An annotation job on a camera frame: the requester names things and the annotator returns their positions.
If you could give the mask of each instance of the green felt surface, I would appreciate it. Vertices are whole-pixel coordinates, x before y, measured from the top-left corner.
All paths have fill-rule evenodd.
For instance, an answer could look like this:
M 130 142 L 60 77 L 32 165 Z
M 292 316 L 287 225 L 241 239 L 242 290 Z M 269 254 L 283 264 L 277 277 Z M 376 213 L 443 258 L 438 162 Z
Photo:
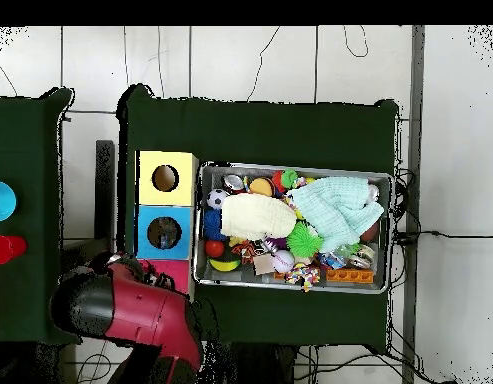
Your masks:
M 127 141 L 125 240 L 133 244 L 134 152 L 193 153 L 200 161 L 386 172 L 393 175 L 397 106 L 283 105 L 152 98 L 143 85 L 122 98 Z M 200 319 L 221 339 L 283 344 L 367 344 L 386 348 L 387 294 L 304 294 L 292 290 L 200 285 Z
M 60 89 L 40 99 L 0 98 L 0 181 L 17 196 L 0 234 L 28 244 L 24 255 L 0 265 L 0 341 L 76 340 L 48 315 L 60 269 L 57 123 L 71 96 Z

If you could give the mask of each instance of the towel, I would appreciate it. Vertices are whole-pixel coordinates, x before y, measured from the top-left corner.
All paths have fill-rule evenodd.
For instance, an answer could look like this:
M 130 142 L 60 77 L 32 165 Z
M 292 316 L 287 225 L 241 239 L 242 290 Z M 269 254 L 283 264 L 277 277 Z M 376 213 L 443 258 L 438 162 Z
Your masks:
M 324 242 L 321 253 L 333 252 L 343 244 L 355 244 L 383 213 L 369 197 L 369 182 L 363 178 L 327 177 L 290 190 L 294 204 L 315 227 Z
M 296 214 L 281 200 L 262 194 L 228 196 L 221 208 L 221 234 L 247 240 L 287 237 L 296 225 Z

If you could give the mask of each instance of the blue cup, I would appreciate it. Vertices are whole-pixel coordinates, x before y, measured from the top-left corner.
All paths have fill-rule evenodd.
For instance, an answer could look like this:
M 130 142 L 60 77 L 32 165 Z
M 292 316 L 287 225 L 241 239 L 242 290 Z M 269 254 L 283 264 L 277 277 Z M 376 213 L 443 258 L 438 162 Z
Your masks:
M 8 184 L 0 181 L 0 221 L 8 219 L 17 206 L 17 197 Z

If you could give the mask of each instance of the soccer ball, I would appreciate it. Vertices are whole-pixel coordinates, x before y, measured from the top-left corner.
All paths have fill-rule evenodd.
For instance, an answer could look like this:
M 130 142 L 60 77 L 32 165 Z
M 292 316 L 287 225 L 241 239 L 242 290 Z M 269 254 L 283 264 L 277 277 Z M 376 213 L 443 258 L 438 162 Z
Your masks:
M 216 189 L 212 190 L 207 196 L 207 204 L 212 209 L 221 209 L 223 206 L 223 200 L 228 196 L 228 193 L 225 190 Z

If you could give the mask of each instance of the gray metal bin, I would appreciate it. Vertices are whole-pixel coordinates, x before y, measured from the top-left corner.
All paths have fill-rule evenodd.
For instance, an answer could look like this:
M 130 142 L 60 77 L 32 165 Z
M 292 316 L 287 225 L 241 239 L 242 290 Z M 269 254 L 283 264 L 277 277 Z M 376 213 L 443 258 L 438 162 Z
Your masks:
M 208 193 L 214 188 L 222 188 L 222 178 L 234 174 L 240 177 L 248 176 L 272 177 L 274 171 L 291 168 L 299 176 L 322 177 L 359 177 L 366 178 L 369 183 L 379 188 L 378 203 L 384 212 L 380 218 L 379 236 L 369 246 L 377 252 L 377 263 L 374 266 L 374 281 L 372 284 L 329 283 L 326 282 L 325 272 L 321 272 L 321 281 L 312 287 L 312 291 L 347 292 L 363 294 L 379 294 L 384 292 L 390 282 L 392 257 L 392 233 L 394 229 L 393 210 L 395 206 L 395 181 L 389 174 L 357 171 L 334 171 L 328 169 L 280 167 L 266 165 L 249 165 L 241 163 L 206 162 L 200 165 L 197 179 L 197 204 L 194 225 L 194 247 L 192 255 L 192 272 L 199 284 L 220 284 L 239 287 L 263 287 L 269 289 L 301 290 L 298 285 L 275 280 L 272 275 L 255 276 L 253 266 L 242 266 L 236 271 L 220 272 L 212 268 L 205 254 L 203 238 L 203 213 L 206 207 Z

